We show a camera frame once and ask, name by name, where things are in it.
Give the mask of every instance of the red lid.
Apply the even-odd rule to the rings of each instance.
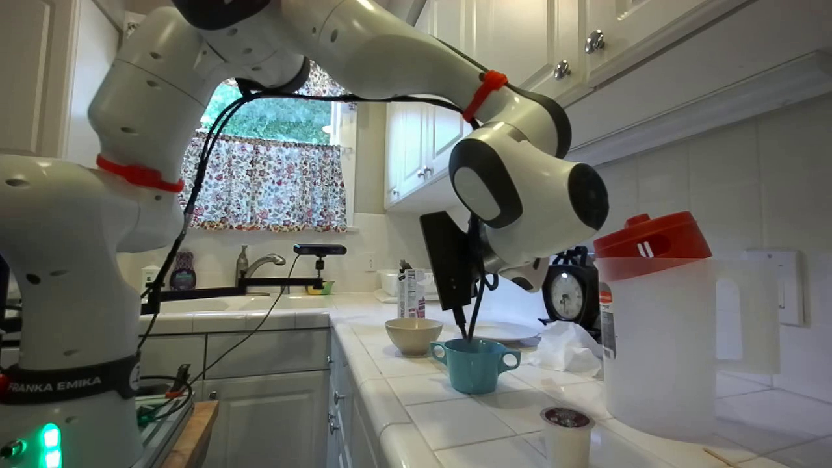
[[[621,232],[594,242],[603,279],[621,280],[711,257],[711,246],[690,210],[626,219]]]

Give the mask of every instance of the plastic bag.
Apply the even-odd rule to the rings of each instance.
[[[603,367],[598,340],[574,323],[552,323],[540,332],[537,354],[540,359],[538,367],[568,374],[596,377]]]

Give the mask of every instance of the cup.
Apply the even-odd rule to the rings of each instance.
[[[494,392],[496,377],[521,367],[521,351],[481,337],[431,342],[431,359],[448,367],[451,388],[466,396]]]
[[[594,419],[574,407],[547,407],[555,468],[587,468]]]

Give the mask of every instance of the dish soap bottle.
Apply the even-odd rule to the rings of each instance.
[[[399,267],[399,316],[423,316],[423,299],[418,293],[417,270],[401,260]]]
[[[235,267],[235,279],[236,284],[247,275],[249,270],[249,255],[247,255],[247,245],[240,249],[236,255],[236,267]]]

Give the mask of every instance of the window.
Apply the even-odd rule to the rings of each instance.
[[[300,93],[343,89],[317,65]],[[212,95],[189,141],[183,176],[195,162],[217,115],[240,95],[227,80]],[[352,215],[353,110],[313,99],[258,99],[244,104],[217,142],[193,223],[208,232],[345,232]]]

